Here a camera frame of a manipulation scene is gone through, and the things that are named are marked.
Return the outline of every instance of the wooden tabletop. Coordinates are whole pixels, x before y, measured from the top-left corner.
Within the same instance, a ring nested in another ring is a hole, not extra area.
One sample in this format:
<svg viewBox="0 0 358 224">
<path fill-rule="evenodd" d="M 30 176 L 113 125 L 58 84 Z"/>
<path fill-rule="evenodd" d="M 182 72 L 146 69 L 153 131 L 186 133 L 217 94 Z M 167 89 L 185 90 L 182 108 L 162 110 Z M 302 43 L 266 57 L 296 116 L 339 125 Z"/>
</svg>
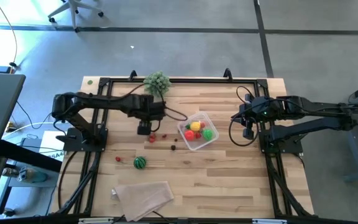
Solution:
<svg viewBox="0 0 358 224">
<path fill-rule="evenodd" d="M 84 77 L 80 91 L 96 93 L 100 77 Z M 271 97 L 286 95 L 281 78 L 268 78 Z M 138 83 L 115 83 L 112 95 L 121 96 Z M 127 118 L 120 111 L 110 111 L 108 116 L 108 142 L 102 153 L 94 195 L 93 217 L 118 217 L 122 215 L 120 201 L 111 198 L 111 189 L 122 184 L 137 184 L 166 180 L 175 199 L 158 212 L 165 217 L 191 218 L 272 218 L 265 157 L 259 150 L 258 140 L 248 147 L 238 147 L 230 142 L 227 129 L 230 116 L 238 113 L 241 101 L 236 95 L 238 84 L 174 83 L 164 96 L 167 106 L 190 116 L 204 111 L 219 131 L 219 139 L 197 151 L 190 151 L 177 130 L 177 121 L 164 117 L 157 131 L 157 140 L 149 143 L 146 136 L 136 134 L 139 120 Z M 251 85 L 245 85 L 251 91 Z M 144 93 L 139 88 L 135 93 Z M 246 91 L 239 90 L 244 96 Z M 91 121 L 93 110 L 80 112 Z M 277 122 L 291 125 L 290 121 Z M 234 140 L 245 144 L 243 127 L 234 124 Z M 176 145 L 176 151 L 170 146 Z M 65 156 L 63 165 L 68 159 Z M 73 193 L 81 173 L 84 153 L 79 152 L 68 165 L 62 184 L 62 203 Z M 147 159 L 145 170 L 133 166 L 136 156 Z M 283 154 L 283 164 L 288 188 L 304 206 L 313 213 L 308 184 L 300 160 L 292 154 Z M 88 188 L 83 197 L 83 210 Z M 52 212 L 57 210 L 57 194 Z"/>
</svg>

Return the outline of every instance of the concrete floor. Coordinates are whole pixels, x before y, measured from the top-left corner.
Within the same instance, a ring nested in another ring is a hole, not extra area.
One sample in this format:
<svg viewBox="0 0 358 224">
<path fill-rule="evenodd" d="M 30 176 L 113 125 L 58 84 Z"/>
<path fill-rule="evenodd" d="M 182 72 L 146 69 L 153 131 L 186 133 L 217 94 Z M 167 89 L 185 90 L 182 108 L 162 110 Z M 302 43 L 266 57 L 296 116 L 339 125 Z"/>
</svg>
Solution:
<svg viewBox="0 0 358 224">
<path fill-rule="evenodd" d="M 83 1 L 101 6 L 106 17 L 82 10 L 81 26 L 257 28 L 252 0 Z M 45 16 L 60 1 L 0 4 L 26 7 L 28 14 L 6 10 L 7 16 L 14 25 L 34 26 L 49 25 Z M 260 6 L 266 29 L 358 30 L 358 1 L 260 0 Z M 56 19 L 59 25 L 70 25 L 67 12 Z M 2 15 L 0 25 L 6 25 Z M 19 102 L 35 122 L 50 112 L 54 94 L 77 91 L 85 75 L 129 75 L 135 69 L 139 75 L 162 70 L 170 76 L 220 77 L 229 67 L 235 77 L 267 77 L 259 34 L 17 31 L 16 36 L 17 73 L 27 76 Z M 358 89 L 358 35 L 266 38 L 274 77 L 285 79 L 288 94 L 335 103 Z M 0 30 L 0 65 L 12 60 L 13 44 L 11 31 Z M 18 123 L 28 124 L 19 108 L 13 115 Z M 41 137 L 46 129 L 53 128 L 27 129 L 12 141 L 28 133 Z M 358 221 L 358 182 L 342 178 L 356 171 L 344 136 L 321 131 L 302 142 L 316 214 Z"/>
</svg>

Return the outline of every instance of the plastic box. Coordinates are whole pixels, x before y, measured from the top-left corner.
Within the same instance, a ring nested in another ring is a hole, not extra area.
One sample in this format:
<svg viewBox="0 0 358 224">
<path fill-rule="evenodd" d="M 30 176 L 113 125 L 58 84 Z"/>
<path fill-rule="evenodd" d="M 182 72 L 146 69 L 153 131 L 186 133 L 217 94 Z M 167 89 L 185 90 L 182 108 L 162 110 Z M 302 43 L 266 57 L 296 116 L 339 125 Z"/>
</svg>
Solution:
<svg viewBox="0 0 358 224">
<path fill-rule="evenodd" d="M 205 127 L 202 128 L 202 130 L 210 129 L 212 131 L 211 140 L 207 141 L 202 136 L 199 139 L 194 139 L 192 141 L 187 141 L 187 139 L 185 138 L 185 131 L 187 131 L 186 125 L 191 124 L 191 122 L 195 122 L 195 121 L 196 122 L 197 121 L 202 121 L 202 122 L 205 123 Z M 180 121 L 178 123 L 178 129 L 179 129 L 179 132 L 180 132 L 182 138 L 185 140 L 185 143 L 186 143 L 187 147 L 192 151 L 206 146 L 207 144 L 217 140 L 218 137 L 219 137 L 218 131 L 216 130 L 216 128 L 215 128 L 214 124 L 212 123 L 212 121 L 210 120 L 210 118 L 208 117 L 208 114 L 206 114 L 205 112 L 196 113 L 196 114 L 190 116 L 186 121 Z"/>
</svg>

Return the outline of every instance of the small red object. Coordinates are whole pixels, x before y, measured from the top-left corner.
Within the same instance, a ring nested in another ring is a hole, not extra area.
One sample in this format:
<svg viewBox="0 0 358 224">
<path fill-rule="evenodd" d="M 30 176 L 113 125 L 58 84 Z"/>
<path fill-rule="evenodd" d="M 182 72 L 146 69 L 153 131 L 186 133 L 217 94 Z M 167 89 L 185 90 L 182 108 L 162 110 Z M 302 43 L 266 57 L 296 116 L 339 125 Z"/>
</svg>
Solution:
<svg viewBox="0 0 358 224">
<path fill-rule="evenodd" d="M 186 139 L 187 141 L 192 141 L 192 140 L 194 140 L 194 131 L 192 131 L 192 130 L 187 130 L 187 131 L 185 131 L 185 139 Z"/>
</svg>

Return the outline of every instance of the beige cloth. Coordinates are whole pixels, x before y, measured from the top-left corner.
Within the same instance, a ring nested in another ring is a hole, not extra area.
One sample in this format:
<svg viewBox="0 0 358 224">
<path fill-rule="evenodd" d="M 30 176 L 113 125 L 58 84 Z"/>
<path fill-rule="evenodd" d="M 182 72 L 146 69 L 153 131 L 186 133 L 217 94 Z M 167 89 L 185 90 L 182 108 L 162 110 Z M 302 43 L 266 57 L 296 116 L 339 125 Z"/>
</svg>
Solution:
<svg viewBox="0 0 358 224">
<path fill-rule="evenodd" d="M 115 190 L 127 221 L 136 222 L 173 200 L 167 181 L 119 185 Z"/>
</svg>

